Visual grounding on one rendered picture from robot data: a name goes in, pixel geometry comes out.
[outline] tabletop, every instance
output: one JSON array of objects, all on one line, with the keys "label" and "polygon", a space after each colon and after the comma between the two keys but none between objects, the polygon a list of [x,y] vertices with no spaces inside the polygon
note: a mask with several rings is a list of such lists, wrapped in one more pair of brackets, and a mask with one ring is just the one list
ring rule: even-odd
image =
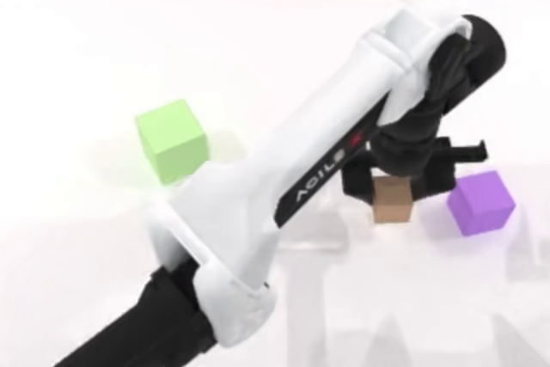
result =
[{"label": "tabletop", "polygon": [[[136,115],[185,99],[212,157],[242,157],[396,0],[0,0],[0,366],[53,366],[135,302],[160,186]],[[447,0],[490,21],[508,62],[447,117],[485,139],[518,207],[462,238],[445,197],[372,224],[335,176],[282,234],[278,306],[193,366],[529,367],[550,363],[550,0]]]}]

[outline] brown cube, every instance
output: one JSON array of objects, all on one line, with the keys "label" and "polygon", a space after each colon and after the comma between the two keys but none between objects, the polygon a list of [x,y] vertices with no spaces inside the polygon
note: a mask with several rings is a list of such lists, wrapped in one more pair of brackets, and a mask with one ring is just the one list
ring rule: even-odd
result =
[{"label": "brown cube", "polygon": [[408,223],[413,212],[411,180],[397,176],[374,177],[372,208],[375,223]]}]

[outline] green cube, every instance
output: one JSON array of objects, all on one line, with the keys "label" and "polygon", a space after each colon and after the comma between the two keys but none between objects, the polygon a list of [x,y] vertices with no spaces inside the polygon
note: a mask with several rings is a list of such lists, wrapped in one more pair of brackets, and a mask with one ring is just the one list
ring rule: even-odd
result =
[{"label": "green cube", "polygon": [[208,160],[208,142],[199,121],[179,100],[136,117],[145,155],[162,184],[190,175]]}]

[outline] cube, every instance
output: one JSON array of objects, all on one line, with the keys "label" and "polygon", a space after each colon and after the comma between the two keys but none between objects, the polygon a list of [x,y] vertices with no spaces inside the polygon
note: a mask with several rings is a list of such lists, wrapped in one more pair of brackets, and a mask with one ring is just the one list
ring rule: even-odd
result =
[{"label": "cube", "polygon": [[413,212],[411,180],[397,176],[377,176],[373,184],[375,223],[408,223]]},{"label": "cube", "polygon": [[502,229],[516,203],[497,171],[469,175],[456,180],[447,206],[464,236]]},{"label": "cube", "polygon": [[209,158],[206,135],[183,100],[137,116],[136,125],[144,153],[164,185],[192,174]]}]

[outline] purple cube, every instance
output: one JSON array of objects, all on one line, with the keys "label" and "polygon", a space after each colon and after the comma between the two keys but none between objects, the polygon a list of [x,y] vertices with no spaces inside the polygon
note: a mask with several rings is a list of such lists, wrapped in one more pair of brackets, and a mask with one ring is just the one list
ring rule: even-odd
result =
[{"label": "purple cube", "polygon": [[502,229],[516,208],[497,171],[465,176],[447,199],[464,236]]}]

